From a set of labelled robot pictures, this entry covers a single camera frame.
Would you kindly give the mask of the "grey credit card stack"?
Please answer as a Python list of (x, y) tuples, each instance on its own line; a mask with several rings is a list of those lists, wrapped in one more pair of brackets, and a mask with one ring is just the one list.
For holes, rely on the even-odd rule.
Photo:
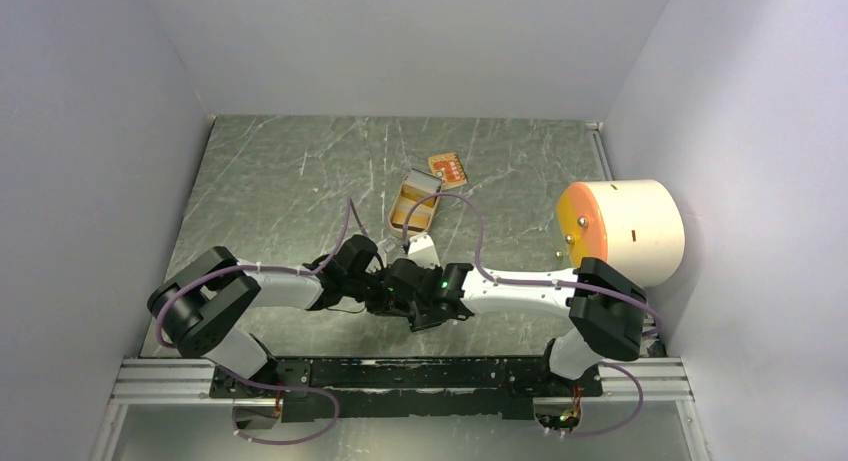
[(402, 191), (410, 199), (434, 194), (441, 189), (442, 180), (439, 177), (418, 169), (411, 169), (402, 184)]

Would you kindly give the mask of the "black card holder wallet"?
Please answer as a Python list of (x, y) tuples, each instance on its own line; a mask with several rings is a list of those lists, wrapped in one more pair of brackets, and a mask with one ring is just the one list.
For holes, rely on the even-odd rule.
[(474, 314), (462, 303), (437, 303), (430, 307), (414, 305), (412, 314), (408, 317), (411, 332), (419, 332), (438, 327), (450, 320), (464, 321)]

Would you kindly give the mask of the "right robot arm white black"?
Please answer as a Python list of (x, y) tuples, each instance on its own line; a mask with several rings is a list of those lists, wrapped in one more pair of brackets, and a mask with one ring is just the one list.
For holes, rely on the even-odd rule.
[(475, 315), (519, 312), (562, 319), (569, 331), (552, 339), (539, 372), (542, 387), (562, 395), (602, 360), (639, 358), (647, 302), (644, 290), (597, 258), (548, 272), (498, 271), (470, 263), (424, 268), (399, 259), (379, 276), (382, 314), (403, 316), (413, 331)]

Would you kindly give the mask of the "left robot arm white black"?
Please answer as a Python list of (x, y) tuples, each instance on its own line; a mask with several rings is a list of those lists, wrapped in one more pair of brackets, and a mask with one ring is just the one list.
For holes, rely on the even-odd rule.
[(249, 395), (261, 397), (278, 384), (278, 363), (256, 337), (237, 328), (241, 316), (251, 306), (327, 310), (344, 298), (377, 312), (393, 296), (383, 270), (368, 269), (378, 259), (376, 244), (362, 235), (295, 268), (247, 264), (216, 246), (157, 288), (147, 308), (182, 357), (216, 363), (236, 374)]

